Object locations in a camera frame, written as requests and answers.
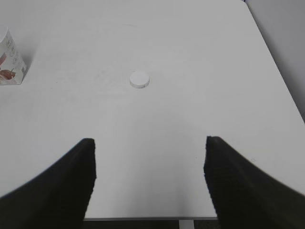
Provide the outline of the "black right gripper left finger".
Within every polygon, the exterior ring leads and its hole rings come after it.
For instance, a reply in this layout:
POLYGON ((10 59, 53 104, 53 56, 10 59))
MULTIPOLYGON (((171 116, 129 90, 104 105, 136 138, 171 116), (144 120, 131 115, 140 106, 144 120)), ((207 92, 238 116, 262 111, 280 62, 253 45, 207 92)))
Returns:
POLYGON ((0 198, 0 227, 80 229, 95 180, 95 141, 85 138, 37 177, 0 198))

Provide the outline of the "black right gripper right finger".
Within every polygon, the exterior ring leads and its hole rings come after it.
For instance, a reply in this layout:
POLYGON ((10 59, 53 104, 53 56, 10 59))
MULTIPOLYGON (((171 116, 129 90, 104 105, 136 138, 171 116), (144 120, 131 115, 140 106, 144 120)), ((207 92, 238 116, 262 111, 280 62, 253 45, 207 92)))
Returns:
POLYGON ((206 139, 205 181, 223 229, 303 229, 305 197, 218 136, 206 139))

